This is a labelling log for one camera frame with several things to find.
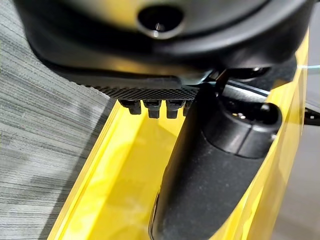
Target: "black plastic housing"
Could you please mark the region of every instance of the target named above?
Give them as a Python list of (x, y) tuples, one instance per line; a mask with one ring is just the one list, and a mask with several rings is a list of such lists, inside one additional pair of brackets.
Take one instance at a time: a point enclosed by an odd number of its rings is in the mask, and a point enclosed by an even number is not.
[(220, 101), (214, 91), (210, 85), (200, 90), (182, 126), (150, 222), (153, 240), (212, 237), (251, 184), (282, 124), (274, 104)]
[(97, 21), (62, 1), (14, 0), (30, 46), (59, 75), (89, 86), (150, 89), (196, 85), (212, 68), (288, 60), (306, 33), (314, 2), (268, 1), (232, 24), (158, 40)]

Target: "striped gray carpet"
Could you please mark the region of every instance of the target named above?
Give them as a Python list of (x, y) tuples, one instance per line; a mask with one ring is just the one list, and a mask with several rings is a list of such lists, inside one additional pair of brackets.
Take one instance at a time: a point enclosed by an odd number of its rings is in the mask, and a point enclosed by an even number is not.
[(46, 239), (114, 102), (45, 68), (0, 1), (0, 239)]

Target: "textured black grip surface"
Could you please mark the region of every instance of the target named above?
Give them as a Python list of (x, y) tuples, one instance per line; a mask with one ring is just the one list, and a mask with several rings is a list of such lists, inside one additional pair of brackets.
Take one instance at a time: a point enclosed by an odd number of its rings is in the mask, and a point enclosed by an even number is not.
[(208, 143), (200, 129), (192, 146), (180, 140), (173, 156), (179, 159), (171, 159), (163, 176), (152, 236), (208, 240), (232, 213), (264, 159), (222, 151)]
[(181, 128), (150, 222), (154, 240), (212, 237), (248, 189), (281, 126), (274, 104), (223, 104), (214, 93), (210, 84), (200, 89)]

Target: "yellow tray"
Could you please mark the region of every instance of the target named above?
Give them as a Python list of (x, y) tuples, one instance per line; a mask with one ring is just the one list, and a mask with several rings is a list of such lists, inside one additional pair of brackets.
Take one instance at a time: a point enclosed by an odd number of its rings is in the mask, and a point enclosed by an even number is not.
[[(308, 35), (296, 53), (293, 82), (272, 90), (283, 125), (241, 201), (211, 240), (267, 240), (284, 196), (302, 132)], [(149, 119), (116, 103), (52, 230), (50, 240), (149, 240), (148, 224), (162, 175), (183, 124)]]

